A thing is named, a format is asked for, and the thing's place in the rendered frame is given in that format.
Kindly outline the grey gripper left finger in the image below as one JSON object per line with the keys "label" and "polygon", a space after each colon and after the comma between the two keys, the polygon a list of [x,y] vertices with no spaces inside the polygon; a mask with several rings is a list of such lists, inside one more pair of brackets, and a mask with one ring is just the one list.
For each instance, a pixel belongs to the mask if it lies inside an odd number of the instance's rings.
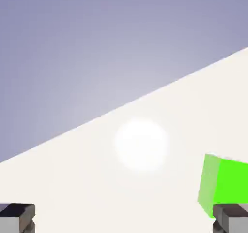
{"label": "grey gripper left finger", "polygon": [[34,204],[0,203],[0,233],[35,233]]}

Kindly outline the large green box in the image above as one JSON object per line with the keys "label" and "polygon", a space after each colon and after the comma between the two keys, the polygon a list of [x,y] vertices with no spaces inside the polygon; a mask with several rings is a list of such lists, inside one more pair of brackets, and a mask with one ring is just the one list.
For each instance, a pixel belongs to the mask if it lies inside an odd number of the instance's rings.
{"label": "large green box", "polygon": [[215,204],[248,204],[248,163],[205,154],[197,201],[210,218]]}

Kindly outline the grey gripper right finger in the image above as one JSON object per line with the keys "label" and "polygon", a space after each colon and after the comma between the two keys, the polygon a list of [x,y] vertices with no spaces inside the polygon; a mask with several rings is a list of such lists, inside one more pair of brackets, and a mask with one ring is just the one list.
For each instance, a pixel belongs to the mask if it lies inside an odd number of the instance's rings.
{"label": "grey gripper right finger", "polygon": [[248,204],[215,204],[213,233],[248,233]]}

